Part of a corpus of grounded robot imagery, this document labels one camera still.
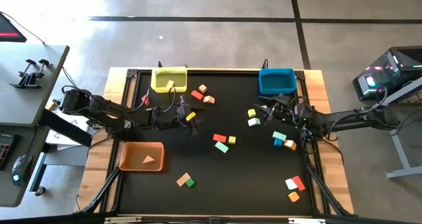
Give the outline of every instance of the wooden table frame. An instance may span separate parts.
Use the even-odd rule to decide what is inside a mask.
[[[135,85],[136,78],[134,80],[129,80],[129,83],[125,87],[126,78],[128,75],[128,69],[141,69],[141,70],[151,70],[152,68],[118,68],[111,67],[109,71],[109,76],[105,86],[104,97],[110,99],[116,103],[124,103],[128,107],[133,106],[133,95],[135,94]],[[231,71],[257,71],[260,69],[188,69],[188,70],[231,70]],[[328,103],[328,97],[325,90],[324,79],[322,77],[322,72],[320,70],[304,70],[306,85],[307,85],[307,96],[311,105],[314,105],[318,111],[322,113],[330,113],[330,106]],[[93,139],[92,143],[95,143],[99,140],[104,139],[107,134],[104,131],[99,132]],[[90,150],[82,182],[80,185],[80,190],[78,194],[78,204],[80,207],[88,205],[88,203],[95,197],[99,189],[103,185],[106,177],[107,171],[111,172],[109,167],[109,161],[111,154],[113,153],[113,147],[117,151],[117,158],[114,161],[114,164],[110,163],[110,166],[116,166],[119,162],[119,154],[121,152],[120,144],[118,146],[113,146],[114,141],[108,140]],[[322,165],[322,173],[324,176],[324,181],[327,187],[331,190],[336,199],[341,203],[343,208],[348,212],[353,213],[353,206],[351,203],[351,198],[349,194],[349,188],[347,186],[346,174],[344,173],[344,167],[340,154],[324,142],[318,143],[318,151],[320,162]],[[313,188],[315,191],[316,205],[318,210],[323,213],[324,206],[322,202],[322,196],[319,191],[319,187],[315,182],[313,182]],[[102,208],[104,211],[109,211],[112,209],[113,204],[115,204],[115,192],[116,192],[117,180],[113,182],[109,195],[107,196],[107,202]]]

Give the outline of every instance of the computer mouse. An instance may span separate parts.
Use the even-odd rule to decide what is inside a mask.
[[[16,186],[22,186],[30,178],[30,167],[32,164],[32,155],[20,155],[16,159],[12,168],[12,183]]]

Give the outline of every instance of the concrete floor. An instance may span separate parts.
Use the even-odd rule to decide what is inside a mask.
[[[303,18],[422,18],[421,0],[298,0]],[[291,0],[2,0],[13,15],[50,44],[71,47],[65,67],[81,88],[102,94],[110,67],[302,69],[294,23],[90,22],[85,16],[293,17]],[[422,45],[422,25],[304,24],[312,69],[320,69],[333,111],[361,107],[351,81],[391,46]],[[31,36],[28,42],[34,43]],[[53,98],[68,84],[60,76]],[[422,175],[388,181],[401,169],[392,141],[370,128],[339,133],[355,212],[362,217],[421,222]],[[421,148],[408,148],[422,157]],[[414,163],[421,159],[412,159]],[[49,194],[27,193],[0,219],[71,213],[83,170],[49,167]],[[38,212],[32,207],[40,207]]]

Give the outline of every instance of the blue bin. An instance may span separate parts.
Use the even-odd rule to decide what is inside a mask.
[[[259,71],[259,91],[263,95],[290,94],[296,90],[293,69],[262,69]]]

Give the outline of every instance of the red block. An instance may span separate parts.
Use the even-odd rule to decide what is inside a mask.
[[[226,136],[219,134],[214,134],[214,137],[212,139],[217,142],[226,142]]]
[[[295,176],[295,177],[293,177],[293,178],[292,178],[292,180],[293,180],[293,182],[297,185],[297,189],[298,189],[299,191],[302,191],[302,190],[304,190],[304,189],[305,189],[305,185],[303,185],[303,183],[302,183],[302,181],[301,181],[301,179],[300,179],[300,177],[299,177],[299,176]]]
[[[196,90],[193,90],[192,93],[191,93],[191,95],[194,98],[197,98],[199,100],[202,100],[202,98],[204,97],[204,95],[202,95],[201,93],[197,92]]]
[[[150,106],[150,102],[148,101],[148,98],[146,97],[146,94],[145,94],[145,96],[143,96],[142,98],[141,98],[141,100],[142,100],[142,102],[144,102],[144,104],[148,107],[148,106]]]

